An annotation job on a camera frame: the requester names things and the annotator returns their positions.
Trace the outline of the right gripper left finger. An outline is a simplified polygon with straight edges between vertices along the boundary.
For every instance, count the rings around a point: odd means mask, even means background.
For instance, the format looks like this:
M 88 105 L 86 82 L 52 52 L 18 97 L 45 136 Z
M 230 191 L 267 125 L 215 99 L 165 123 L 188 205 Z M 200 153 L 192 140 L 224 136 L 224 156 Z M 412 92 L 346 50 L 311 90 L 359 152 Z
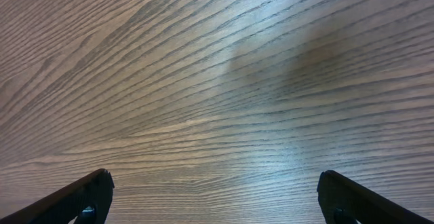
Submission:
M 1 219 L 2 223 L 103 224 L 115 188 L 106 169 L 98 169 L 37 202 Z

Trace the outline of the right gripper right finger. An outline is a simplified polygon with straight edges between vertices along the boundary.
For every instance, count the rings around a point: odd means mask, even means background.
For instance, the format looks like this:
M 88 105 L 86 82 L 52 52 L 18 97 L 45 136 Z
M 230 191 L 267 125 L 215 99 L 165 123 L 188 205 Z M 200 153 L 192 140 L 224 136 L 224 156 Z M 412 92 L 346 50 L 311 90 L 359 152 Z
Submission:
M 433 224 L 333 170 L 320 174 L 317 193 L 327 224 Z

